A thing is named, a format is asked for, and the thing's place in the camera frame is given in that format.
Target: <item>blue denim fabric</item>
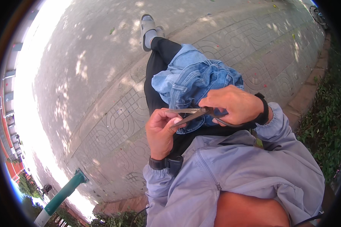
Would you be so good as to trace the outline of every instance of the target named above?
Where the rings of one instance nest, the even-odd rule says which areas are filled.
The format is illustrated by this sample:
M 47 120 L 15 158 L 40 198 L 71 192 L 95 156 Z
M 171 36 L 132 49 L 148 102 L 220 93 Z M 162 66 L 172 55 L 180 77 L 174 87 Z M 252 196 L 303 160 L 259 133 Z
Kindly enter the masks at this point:
M 170 109 L 189 108 L 207 96 L 211 89 L 220 89 L 228 85 L 244 89 L 241 74 L 225 66 L 222 61 L 209 60 L 190 44 L 182 44 L 167 70 L 154 75 L 152 87 L 160 94 Z M 216 125 L 209 115 L 190 121 L 177 134 L 186 134 L 197 130 L 203 124 Z

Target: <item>green pole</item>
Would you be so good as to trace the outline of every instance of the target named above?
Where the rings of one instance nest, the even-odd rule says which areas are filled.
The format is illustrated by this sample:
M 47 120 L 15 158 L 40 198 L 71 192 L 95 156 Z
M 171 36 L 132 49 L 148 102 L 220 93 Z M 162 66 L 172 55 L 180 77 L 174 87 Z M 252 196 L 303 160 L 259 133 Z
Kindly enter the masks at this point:
M 34 223 L 39 227 L 44 226 L 61 203 L 70 196 L 81 183 L 86 183 L 87 181 L 88 178 L 83 174 L 80 168 L 78 168 L 72 179 L 70 179 L 69 182 L 55 195 L 55 197 L 51 199 L 47 206 L 45 206 L 45 208 L 37 216 Z

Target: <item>bicycle wheel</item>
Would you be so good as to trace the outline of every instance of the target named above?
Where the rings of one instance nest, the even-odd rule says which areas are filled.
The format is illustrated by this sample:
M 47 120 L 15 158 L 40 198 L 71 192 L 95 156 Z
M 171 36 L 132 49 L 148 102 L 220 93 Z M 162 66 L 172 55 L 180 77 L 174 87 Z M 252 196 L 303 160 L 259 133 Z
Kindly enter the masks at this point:
M 311 5 L 309 7 L 309 13 L 312 15 L 315 22 L 319 23 L 320 25 L 326 25 L 325 20 L 319 15 L 320 12 L 318 11 L 317 7 Z

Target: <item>left hand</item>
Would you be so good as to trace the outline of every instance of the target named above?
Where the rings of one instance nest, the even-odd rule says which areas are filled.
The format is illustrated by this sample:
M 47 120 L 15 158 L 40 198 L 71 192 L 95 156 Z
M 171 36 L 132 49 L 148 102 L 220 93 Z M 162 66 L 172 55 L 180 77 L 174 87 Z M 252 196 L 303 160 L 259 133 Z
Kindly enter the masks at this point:
M 156 109 L 145 125 L 146 138 L 150 147 L 150 157 L 154 160 L 162 160 L 173 148 L 173 134 L 186 123 L 171 128 L 182 117 L 177 113 L 165 112 L 167 108 Z

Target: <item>black pants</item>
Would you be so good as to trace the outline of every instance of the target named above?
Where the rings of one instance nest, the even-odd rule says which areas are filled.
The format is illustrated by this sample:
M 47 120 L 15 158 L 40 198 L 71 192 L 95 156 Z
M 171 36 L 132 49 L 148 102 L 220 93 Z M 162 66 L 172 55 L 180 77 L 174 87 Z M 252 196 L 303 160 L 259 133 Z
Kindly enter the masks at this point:
M 169 63 L 173 57 L 181 49 L 181 45 L 174 43 L 168 39 L 161 37 L 155 37 L 151 44 L 152 54 L 149 58 L 148 65 L 146 66 L 146 76 L 144 83 L 144 93 L 146 102 L 149 108 L 149 114 L 151 115 L 154 110 L 160 108 L 168 108 L 168 104 L 165 103 L 160 97 L 159 93 L 152 87 L 152 78 L 160 71 L 167 70 Z M 249 129 L 249 127 L 231 128 L 222 127 L 220 125 L 202 126 L 199 129 L 187 133 L 184 135 L 174 134 L 173 136 L 173 149 L 171 155 L 178 156 L 183 154 L 189 147 L 193 139 L 198 135 L 219 135 L 228 136 L 236 131 Z

